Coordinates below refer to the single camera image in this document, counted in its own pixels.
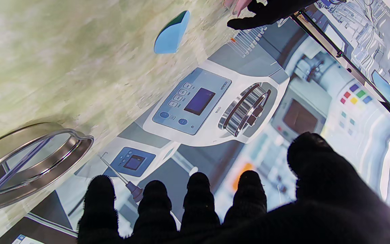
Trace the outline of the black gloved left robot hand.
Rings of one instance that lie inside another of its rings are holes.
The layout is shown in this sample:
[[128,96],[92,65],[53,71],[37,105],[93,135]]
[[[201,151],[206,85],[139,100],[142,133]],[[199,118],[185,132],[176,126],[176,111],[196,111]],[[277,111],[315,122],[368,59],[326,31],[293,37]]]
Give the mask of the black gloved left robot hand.
[[234,30],[247,30],[271,25],[315,2],[316,0],[268,0],[267,4],[264,5],[252,0],[247,9],[255,15],[253,17],[231,19],[227,22],[227,26]]

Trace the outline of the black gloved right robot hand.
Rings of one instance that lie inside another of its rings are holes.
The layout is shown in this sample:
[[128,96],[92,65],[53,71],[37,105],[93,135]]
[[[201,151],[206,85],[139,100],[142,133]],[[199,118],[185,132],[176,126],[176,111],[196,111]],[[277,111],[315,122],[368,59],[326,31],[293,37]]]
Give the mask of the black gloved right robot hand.
[[241,174],[232,206],[220,221],[204,173],[187,182],[180,230],[171,216],[167,188],[149,182],[128,237],[118,233],[112,180],[96,176],[85,193],[78,244],[390,244],[390,207],[355,168],[315,133],[290,144],[288,167],[296,176],[296,200],[267,210],[261,179]]

